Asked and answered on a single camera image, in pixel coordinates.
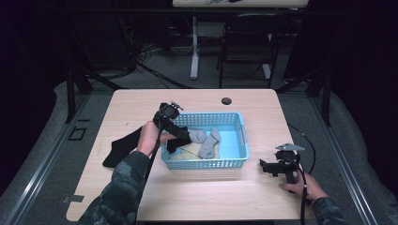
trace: metal rail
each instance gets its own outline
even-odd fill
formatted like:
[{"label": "metal rail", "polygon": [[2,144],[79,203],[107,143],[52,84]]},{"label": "metal rail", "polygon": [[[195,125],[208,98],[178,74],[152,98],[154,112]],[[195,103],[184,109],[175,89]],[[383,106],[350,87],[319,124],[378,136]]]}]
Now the metal rail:
[{"label": "metal rail", "polygon": [[27,212],[29,211],[36,197],[38,196],[38,193],[40,192],[41,187],[43,186],[48,175],[50,174],[56,162],[56,159],[62,152],[63,143],[68,138],[68,134],[72,132],[74,125],[77,122],[78,115],[83,111],[88,100],[88,95],[83,95],[82,98],[79,100],[76,107],[77,111],[75,116],[71,119],[70,123],[64,125],[56,139],[52,151],[50,151],[48,155],[41,161],[29,184],[26,186],[23,195],[18,200],[10,215],[8,216],[6,225],[23,223],[23,219],[25,218]]},{"label": "metal rail", "polygon": [[360,188],[360,184],[358,183],[355,175],[353,174],[346,158],[343,153],[343,150],[334,135],[333,128],[328,127],[323,120],[321,114],[321,106],[319,100],[314,97],[309,98],[311,105],[316,113],[316,117],[319,121],[319,124],[324,129],[324,132],[327,134],[329,141],[332,146],[333,154],[336,159],[337,167],[342,173],[342,177],[345,181],[345,184],[348,188],[348,191],[351,194],[351,197],[354,201],[354,204],[357,206],[358,212],[360,213],[360,217],[363,221],[363,224],[376,225],[377,221],[375,220],[375,216],[372,213],[372,210],[369,204],[366,201],[365,196],[362,193],[362,189]]}]

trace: black sock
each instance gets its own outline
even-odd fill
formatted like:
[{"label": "black sock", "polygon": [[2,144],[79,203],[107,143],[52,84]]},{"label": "black sock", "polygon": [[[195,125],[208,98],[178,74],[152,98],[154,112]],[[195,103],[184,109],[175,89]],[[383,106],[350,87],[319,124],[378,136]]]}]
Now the black sock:
[{"label": "black sock", "polygon": [[126,158],[129,153],[138,145],[141,136],[141,127],[127,135],[126,137],[112,142],[111,153],[102,162],[102,166],[114,168],[116,165]]},{"label": "black sock", "polygon": [[174,153],[179,146],[184,146],[191,143],[191,138],[188,136],[186,139],[177,138],[167,141],[167,151]]}]

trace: round black object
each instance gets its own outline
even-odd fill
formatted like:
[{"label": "round black object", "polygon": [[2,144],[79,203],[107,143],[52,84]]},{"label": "round black object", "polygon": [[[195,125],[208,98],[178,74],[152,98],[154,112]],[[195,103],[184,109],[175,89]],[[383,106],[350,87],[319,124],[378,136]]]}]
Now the round black object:
[{"label": "round black object", "polygon": [[231,103],[232,103],[231,98],[229,98],[229,97],[223,97],[223,98],[222,98],[222,104],[224,104],[224,105],[230,105]]}]

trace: chair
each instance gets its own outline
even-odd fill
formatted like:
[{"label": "chair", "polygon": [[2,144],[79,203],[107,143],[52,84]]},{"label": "chair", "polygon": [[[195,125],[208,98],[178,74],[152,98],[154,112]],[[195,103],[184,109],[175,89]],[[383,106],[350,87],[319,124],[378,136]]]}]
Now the chair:
[{"label": "chair", "polygon": [[288,18],[279,14],[243,13],[230,18],[223,29],[217,64],[219,88],[222,88],[224,63],[258,64],[258,69],[269,64],[270,76],[265,80],[270,88],[280,44],[288,28]]}]

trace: person's arm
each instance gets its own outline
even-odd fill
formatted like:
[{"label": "person's arm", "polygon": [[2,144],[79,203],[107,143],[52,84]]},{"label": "person's arm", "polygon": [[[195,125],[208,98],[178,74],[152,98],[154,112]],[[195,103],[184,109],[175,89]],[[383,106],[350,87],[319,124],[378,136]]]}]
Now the person's arm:
[{"label": "person's arm", "polygon": [[[294,191],[302,196],[304,182],[301,173],[297,172],[297,175],[298,181],[296,184],[280,184],[280,187],[284,190]],[[305,180],[307,183],[307,199],[313,202],[313,210],[317,223],[322,225],[348,224],[342,210],[319,186],[316,180],[307,173],[305,173]]]},{"label": "person's arm", "polygon": [[[147,122],[141,131],[137,150],[129,154],[117,166],[111,182],[88,206],[78,224],[133,224],[145,187],[145,172],[159,130],[153,122]],[[161,134],[161,144],[174,136]]]}]

